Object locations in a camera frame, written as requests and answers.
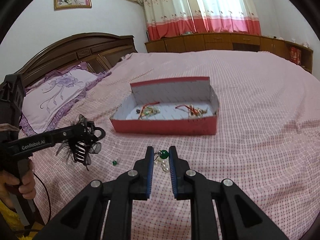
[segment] carved headboard panel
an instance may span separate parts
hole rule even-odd
[[[121,57],[132,52],[137,52],[133,36],[81,33],[48,46],[17,73],[22,73],[23,85],[28,87],[52,70],[65,69],[81,62],[87,62],[91,72],[109,70]]]

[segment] pillow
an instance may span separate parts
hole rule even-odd
[[[63,72],[50,72],[32,87],[26,88],[20,122],[23,131],[32,135],[54,130],[74,103],[84,98],[87,90],[110,74],[90,73],[86,63],[72,66]]]

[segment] curtain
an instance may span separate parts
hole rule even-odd
[[[253,0],[144,0],[150,40],[188,32],[261,35]]]

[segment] silver screw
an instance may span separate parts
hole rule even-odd
[[[225,179],[223,181],[223,184],[226,185],[227,187],[230,187],[230,186],[232,186],[233,181],[231,179]]]
[[[138,172],[136,170],[131,170],[131,171],[128,171],[128,175],[130,177],[134,177],[134,176],[137,176],[138,175]]]
[[[100,186],[100,181],[98,181],[98,180],[93,180],[93,181],[91,181],[91,183],[90,183],[90,185],[91,185],[91,187],[99,187]]]
[[[187,171],[186,171],[186,174],[187,174],[188,176],[190,176],[190,177],[193,177],[193,176],[196,175],[196,172],[195,172],[194,170],[187,170]]]

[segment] pink checkered bedsheet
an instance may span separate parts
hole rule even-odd
[[[130,93],[130,82],[210,76],[220,100],[215,136],[117,134],[109,120]],[[201,51],[132,54],[88,91],[59,123],[83,114],[106,131],[89,171],[55,156],[58,146],[35,153],[36,174],[49,190],[53,216],[94,179],[109,181],[155,150],[175,145],[179,157],[208,179],[230,178],[291,239],[299,239],[320,211],[320,82],[270,53]],[[114,159],[120,160],[113,166]],[[44,219],[48,202],[36,185]],[[132,239],[190,239],[188,201],[173,198],[170,174],[155,166],[150,200],[134,202]]]

